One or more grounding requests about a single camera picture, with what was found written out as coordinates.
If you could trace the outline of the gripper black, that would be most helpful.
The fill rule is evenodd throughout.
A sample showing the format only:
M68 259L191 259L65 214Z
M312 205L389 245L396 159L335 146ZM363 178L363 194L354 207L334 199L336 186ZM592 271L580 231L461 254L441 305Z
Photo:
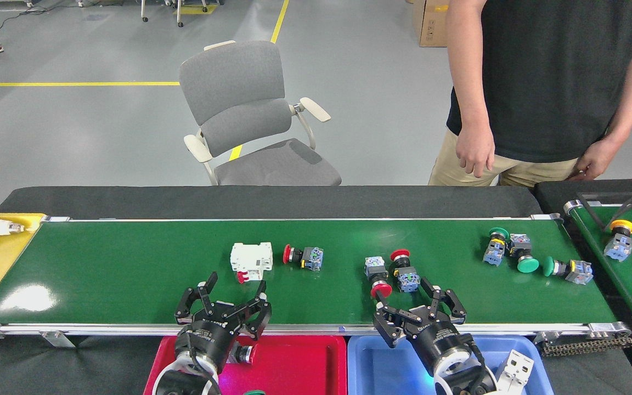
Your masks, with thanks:
M472 357L471 348L452 324L466 322L466 310L452 289L442 290L432 285L428 278L421 278L421 288L431 298L428 319L415 323L413 313L393 308L386 302L377 302L374 327L389 348L395 348L404 336L404 324L412 323L409 325L409 342L426 372L437 375Z
M259 338L272 316L267 300L266 281L261 281L252 300L237 307L214 307L209 295L217 283L217 273L206 281L185 289L176 308L180 331L180 353L195 352L214 365L225 365L238 333ZM201 300L203 309L191 315L191 307Z

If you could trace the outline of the person's left hand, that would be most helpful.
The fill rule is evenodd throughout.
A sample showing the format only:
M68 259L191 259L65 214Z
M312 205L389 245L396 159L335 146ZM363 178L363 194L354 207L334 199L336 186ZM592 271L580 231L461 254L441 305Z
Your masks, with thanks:
M584 182L599 177L607 170L623 144L624 140L606 137L590 145L565 180Z

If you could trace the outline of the person's right hand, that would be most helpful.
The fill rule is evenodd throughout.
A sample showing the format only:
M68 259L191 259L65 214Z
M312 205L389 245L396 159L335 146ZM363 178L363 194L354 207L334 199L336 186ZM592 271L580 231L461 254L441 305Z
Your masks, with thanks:
M467 175L481 178L494 165L495 143L488 122L463 125L455 146L459 167Z

